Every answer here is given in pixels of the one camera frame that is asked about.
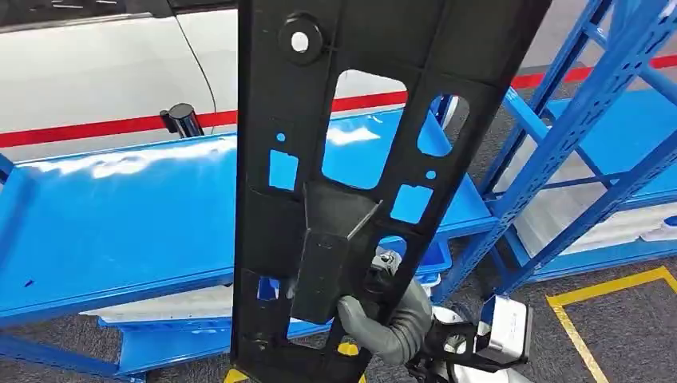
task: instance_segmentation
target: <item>blue metal shelving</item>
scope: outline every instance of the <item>blue metal shelving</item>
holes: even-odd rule
[[[357,187],[373,183],[401,115],[395,110],[333,120],[323,172]],[[418,143],[427,152],[450,150],[432,113]],[[361,164],[361,171],[348,164]],[[234,134],[19,164],[0,159],[0,171],[9,175],[0,191],[0,327],[232,281]],[[272,176],[288,174],[283,168]],[[416,198],[407,204],[422,205]],[[442,245],[448,250],[449,238],[488,230],[495,222],[466,176],[422,278],[436,278],[449,267],[448,252],[439,252]],[[388,247],[399,246],[387,241]],[[303,324],[294,324],[292,335],[323,330],[298,326]],[[0,357],[141,381],[138,372],[225,351],[230,337],[209,336],[207,330],[215,329],[200,336],[180,326],[161,335],[125,332],[119,365],[7,336],[0,338]]]
[[[497,293],[504,294],[512,292],[530,278],[554,278],[597,267],[677,253],[677,247],[672,246],[674,243],[646,244],[635,241],[620,247],[565,255],[556,262],[553,261],[562,250],[615,211],[677,199],[677,182],[674,177],[670,178],[674,168],[666,171],[677,160],[677,133],[674,118],[670,122],[662,120],[674,116],[674,105],[670,101],[675,101],[677,88],[648,66],[648,60],[660,50],[677,28],[675,3],[669,0],[619,0],[612,19],[611,35],[607,38],[599,24],[611,4],[611,0],[591,0],[588,3],[529,105],[513,89],[506,95],[504,106],[515,115],[518,125],[506,140],[479,188],[484,196],[495,199],[490,201],[489,206],[498,218],[498,223],[490,231],[472,238],[461,255],[460,262],[453,265],[442,284],[434,291],[435,301],[441,301],[455,291],[489,252],[497,260],[497,269],[504,277]],[[591,39],[606,49],[597,66],[570,101],[549,102],[569,67]],[[637,77],[642,77],[662,96],[624,93]],[[639,103],[643,107],[647,101],[640,99],[653,97],[665,97],[667,101],[657,101],[657,104],[651,106],[651,111],[642,110],[639,112],[642,115],[635,116],[635,119],[625,114],[631,110],[625,104],[638,108]],[[548,113],[555,117],[550,129],[540,119],[541,116],[548,116]],[[635,144],[635,138],[645,134],[646,129],[633,129],[641,129],[636,125],[647,118],[652,122],[660,122],[654,131],[637,140]],[[616,123],[613,133],[610,133],[611,128],[604,130],[604,121]],[[500,196],[494,195],[493,187],[526,136],[531,136],[536,141],[536,151],[508,189]],[[629,144],[629,140],[635,145],[632,149],[624,146]],[[627,151],[627,157],[622,160],[619,159],[621,155],[609,158],[611,150],[619,149],[623,150],[622,155]],[[596,174],[590,180],[579,180],[577,183],[602,182],[608,187],[608,191],[530,259],[511,230],[513,221],[539,190],[547,188],[546,183],[550,177],[574,150]],[[666,171],[666,175],[653,183],[663,171]],[[503,235],[507,236],[516,253],[519,267],[514,272],[502,263],[493,249],[496,241]],[[630,253],[619,258],[617,251]]]

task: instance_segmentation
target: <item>mounting hole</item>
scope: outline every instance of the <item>mounting hole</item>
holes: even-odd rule
[[[294,34],[291,35],[291,48],[295,52],[304,53],[308,50],[309,45],[310,41],[305,33],[294,32]]]

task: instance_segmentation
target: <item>yellow floor marking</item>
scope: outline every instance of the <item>yellow floor marking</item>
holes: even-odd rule
[[[659,267],[654,270],[644,271],[643,273],[628,275],[627,277],[614,279],[609,282],[604,282],[598,285],[593,285],[583,289],[556,295],[552,298],[556,299],[556,304],[559,304],[560,306],[566,306],[571,305],[572,303],[584,301],[586,299],[624,290],[629,287],[639,286],[644,283],[657,281],[659,279],[667,279],[666,277],[668,275],[672,277],[670,272],[667,271],[665,267]]]
[[[586,299],[599,297],[601,295],[610,294],[615,291],[639,286],[644,283],[658,281],[660,279],[665,280],[665,282],[667,282],[667,284],[670,285],[672,290],[677,294],[677,279],[675,279],[675,277],[670,274],[670,271],[665,266],[661,266],[654,270],[628,275],[627,277],[614,279],[612,281],[600,283],[590,287],[584,287],[579,290],[555,295],[554,297],[545,297],[545,299],[548,301],[548,304],[555,312],[557,319],[560,320],[562,327],[564,327],[564,331],[566,331],[569,339],[571,339],[574,347],[576,347],[578,350],[578,353],[583,358],[583,362],[588,367],[590,373],[595,378],[597,383],[608,383],[609,380],[607,380],[607,377],[604,376],[600,365],[597,364],[597,361],[595,361],[595,358],[590,353],[590,349],[588,349],[588,346],[585,345],[583,338],[580,337],[576,327],[573,325],[566,311],[564,311],[564,306],[576,302],[582,302]]]
[[[236,383],[237,381],[246,381],[247,379],[249,379],[247,375],[241,373],[236,369],[230,369],[226,374],[224,383]]]
[[[578,331],[576,331],[576,327],[573,325],[571,319],[569,319],[569,316],[564,311],[564,307],[550,302],[551,300],[550,297],[546,298],[548,299],[548,303],[550,303],[552,310],[555,311],[557,319],[560,320],[562,327],[564,327],[564,331],[567,332],[569,339],[571,339],[574,347],[576,347],[576,349],[578,350],[580,357],[583,358],[583,362],[590,370],[592,377],[595,378],[595,381],[597,383],[609,383],[609,380],[607,379],[607,377],[604,376],[604,373],[602,372],[600,365],[597,364],[597,361],[595,361],[595,358],[592,356],[592,353],[590,353],[590,350],[585,345],[585,342],[583,342],[583,338],[580,337],[580,334],[578,334]]]

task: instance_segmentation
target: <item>white car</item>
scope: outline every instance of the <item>white car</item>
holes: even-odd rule
[[[0,0],[0,52],[0,152],[11,160],[178,138],[142,117],[181,102],[214,132],[235,128],[233,0]],[[336,97],[404,90],[349,71]],[[151,130],[106,135],[140,128]],[[83,136],[100,137],[60,140]]]

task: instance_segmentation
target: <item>white foam sheet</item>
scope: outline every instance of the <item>white foam sheet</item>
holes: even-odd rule
[[[505,169],[494,188],[495,192],[507,189],[535,148],[536,143],[528,137],[517,150],[513,161]],[[548,183],[592,176],[594,173],[574,152]],[[520,241],[529,256],[533,257],[542,250],[605,192],[606,188],[601,183],[539,191],[514,223]],[[595,225],[561,254],[566,255],[632,242],[641,234],[660,227],[664,219],[676,212],[677,203],[617,212],[604,222]]]
[[[435,282],[422,284],[428,296],[430,296],[430,289],[439,284],[440,281],[438,275]],[[84,311],[80,314],[97,315],[107,323],[149,322],[231,317],[232,307],[233,287],[214,286],[98,310]]]

